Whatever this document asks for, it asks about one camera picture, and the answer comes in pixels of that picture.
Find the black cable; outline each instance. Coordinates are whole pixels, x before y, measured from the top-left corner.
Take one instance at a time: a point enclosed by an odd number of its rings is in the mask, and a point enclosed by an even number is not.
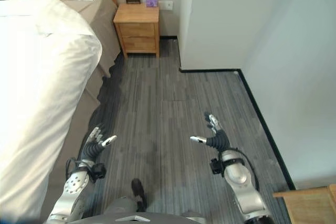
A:
[[[69,166],[71,164],[71,161],[74,162],[75,164],[75,167],[74,169],[69,173]],[[88,169],[89,173],[90,174],[93,174],[93,171],[90,167],[90,165],[84,161],[79,161],[77,159],[75,159],[74,157],[71,157],[67,160],[66,164],[65,164],[65,181],[67,181],[69,179],[69,174],[73,173],[74,171],[76,171],[78,169],[78,165],[82,163],[82,164],[85,164],[86,165],[86,168]]]
[[[245,155],[245,153],[242,152],[241,150],[239,150],[238,148],[227,148],[225,150],[235,151],[235,152],[238,152],[238,153],[240,153],[240,154],[242,154],[244,156],[244,158],[248,162],[248,165],[251,167],[251,170],[252,170],[252,173],[253,173],[253,176],[254,176],[254,182],[255,182],[256,190],[259,191],[259,189],[260,189],[259,188],[259,180],[258,180],[256,171],[254,170],[254,167],[253,167],[252,163],[250,162],[250,160],[248,159],[248,157]]]

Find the black baseboard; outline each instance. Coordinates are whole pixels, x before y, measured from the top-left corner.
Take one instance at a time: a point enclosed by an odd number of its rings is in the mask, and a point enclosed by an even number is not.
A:
[[[177,39],[177,36],[160,36],[160,39]]]
[[[234,72],[238,71],[238,68],[221,68],[221,69],[193,69],[193,70],[186,70],[186,69],[178,69],[181,73],[202,73],[202,72]]]
[[[257,116],[258,116],[259,121],[260,121],[260,123],[261,123],[261,125],[262,125],[262,128],[264,129],[264,131],[265,131],[265,133],[266,133],[268,142],[269,142],[269,144],[271,145],[272,150],[273,150],[273,152],[274,152],[274,155],[275,155],[275,157],[276,157],[276,159],[277,159],[277,161],[278,161],[278,163],[279,163],[279,166],[280,166],[280,168],[281,168],[281,171],[282,171],[282,173],[283,173],[283,175],[284,175],[284,177],[285,177],[285,180],[286,180],[286,182],[287,182],[288,188],[289,188],[290,190],[295,190],[295,185],[294,185],[294,183],[293,183],[293,180],[291,179],[291,177],[290,177],[290,175],[289,175],[289,172],[288,172],[287,167],[286,167],[286,165],[285,165],[285,163],[284,163],[284,160],[283,160],[282,157],[281,157],[281,154],[280,154],[280,152],[279,152],[279,149],[278,149],[278,147],[277,147],[277,145],[276,145],[276,143],[275,143],[275,141],[274,141],[274,138],[272,137],[272,134],[271,134],[271,132],[270,132],[270,130],[269,130],[267,124],[266,124],[266,121],[265,121],[264,117],[262,116],[262,113],[261,113],[261,111],[260,111],[260,109],[259,109],[259,107],[258,107],[258,105],[257,105],[257,102],[256,102],[256,100],[254,99],[254,96],[253,96],[253,94],[252,94],[252,91],[251,91],[250,87],[249,87],[248,84],[247,84],[247,81],[246,81],[246,79],[245,79],[245,77],[244,77],[244,75],[243,75],[242,70],[241,70],[241,69],[203,69],[203,70],[202,70],[202,69],[199,69],[199,70],[182,70],[181,68],[179,68],[179,70],[180,70],[181,73],[191,73],[191,72],[225,72],[225,71],[227,71],[227,72],[228,72],[228,71],[229,71],[229,72],[237,71],[237,72],[238,72],[238,74],[239,74],[239,76],[240,76],[240,79],[242,80],[242,83],[243,83],[243,85],[244,85],[244,87],[245,87],[245,89],[246,89],[246,91],[247,91],[248,97],[250,98],[250,101],[251,101],[251,103],[252,103],[252,105],[253,105],[253,108],[254,108],[254,110],[255,110],[256,113],[257,113]]]

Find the floor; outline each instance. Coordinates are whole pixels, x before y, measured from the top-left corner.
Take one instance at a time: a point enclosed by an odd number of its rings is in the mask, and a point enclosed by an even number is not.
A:
[[[287,184],[246,90],[234,72],[180,73],[177,40],[160,42],[161,57],[122,56],[111,68],[91,125],[103,122],[118,139],[100,161],[105,179],[96,183],[87,215],[96,215],[114,199],[131,196],[131,180],[142,180],[148,211],[180,215],[193,210],[208,223],[240,223],[233,194],[209,163],[214,149],[191,142],[211,136],[203,118],[212,112],[232,147],[255,165],[260,192],[276,223],[290,223],[285,204],[272,193]]]

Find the white duvet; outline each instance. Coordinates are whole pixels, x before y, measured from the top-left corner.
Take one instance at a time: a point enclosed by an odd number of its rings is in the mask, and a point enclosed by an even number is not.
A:
[[[0,1],[2,219],[39,217],[101,51],[86,21],[59,0]]]

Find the wooden furniture corner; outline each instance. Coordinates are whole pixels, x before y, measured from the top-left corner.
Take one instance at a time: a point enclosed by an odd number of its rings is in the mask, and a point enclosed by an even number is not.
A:
[[[336,223],[336,184],[306,190],[273,193],[285,201],[292,224]]]

